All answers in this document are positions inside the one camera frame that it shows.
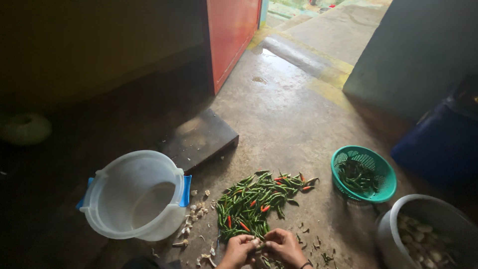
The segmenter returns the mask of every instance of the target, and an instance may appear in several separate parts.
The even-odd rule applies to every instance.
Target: blue container
[[[476,175],[478,122],[439,104],[392,149],[391,156],[435,185]]]

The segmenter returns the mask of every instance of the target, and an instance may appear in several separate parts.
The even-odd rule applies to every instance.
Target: human hand
[[[254,239],[252,235],[231,237],[228,242],[226,254],[217,266],[217,269],[239,269],[248,262],[255,262],[254,258],[248,261],[247,254],[255,250],[258,245],[259,240]]]
[[[264,238],[266,239],[267,249],[272,251],[276,258],[288,264],[288,267],[299,269],[308,262],[302,253],[299,243],[291,232],[274,229],[268,232]]]

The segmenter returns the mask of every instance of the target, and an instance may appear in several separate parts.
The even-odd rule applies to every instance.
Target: aluminum pot
[[[478,227],[454,206],[431,196],[411,194],[400,198],[377,219],[376,242],[389,269],[421,269],[400,240],[397,215],[401,212],[431,225],[451,238],[450,248],[460,253],[460,268],[478,269]]]

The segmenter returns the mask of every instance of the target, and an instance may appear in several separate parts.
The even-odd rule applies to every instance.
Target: red chili pepper
[[[244,225],[244,223],[242,222],[239,222],[239,224],[242,226],[242,228],[244,228],[246,231],[250,232],[249,228],[247,228],[246,225]]]
[[[305,182],[305,178],[304,178],[304,176],[302,175],[301,172],[299,172],[299,175],[300,175],[300,179],[302,180],[302,182]]]
[[[313,190],[313,189],[315,189],[315,187],[314,187],[314,186],[307,186],[307,187],[303,187],[303,188],[302,188],[302,190],[303,190],[303,191],[306,191],[306,190]]]
[[[262,212],[266,212],[269,208],[271,208],[270,205],[268,205],[268,206],[266,206],[266,207],[264,207],[264,208],[263,208],[263,205],[262,205],[262,206],[261,206],[261,211],[262,211]]]

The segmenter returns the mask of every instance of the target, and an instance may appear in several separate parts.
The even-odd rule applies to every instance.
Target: outdoor ground
[[[183,268],[196,268],[196,258],[217,238],[214,210],[194,224],[190,245],[181,250],[170,247],[178,233],[154,243],[105,238],[89,227],[75,205],[96,170],[130,151],[156,149],[167,130],[207,107],[239,133],[239,146],[195,170],[191,189],[200,194],[210,190],[211,201],[259,169],[320,177],[315,190],[297,195],[299,208],[286,205],[285,220],[274,213],[269,218],[272,228],[294,233],[303,222],[310,228],[302,236],[309,246],[319,236],[320,251],[310,255],[310,247],[304,250],[319,268],[326,268],[320,254],[331,255],[333,249],[340,269],[381,268],[372,237],[377,214],[406,194],[440,197],[426,182],[405,175],[389,155],[412,123],[344,96],[341,88],[353,68],[347,61],[266,27],[215,98],[207,91],[204,74],[198,73],[203,66],[198,59],[169,74],[151,74],[51,115],[54,132],[41,145],[2,145],[8,173],[2,178],[5,267],[117,269],[154,248],[166,261],[180,259]],[[389,202],[376,208],[354,203],[333,187],[330,159],[345,145],[370,148],[392,165],[398,187]],[[202,199],[197,195],[191,203]],[[224,250],[220,244],[216,262]]]

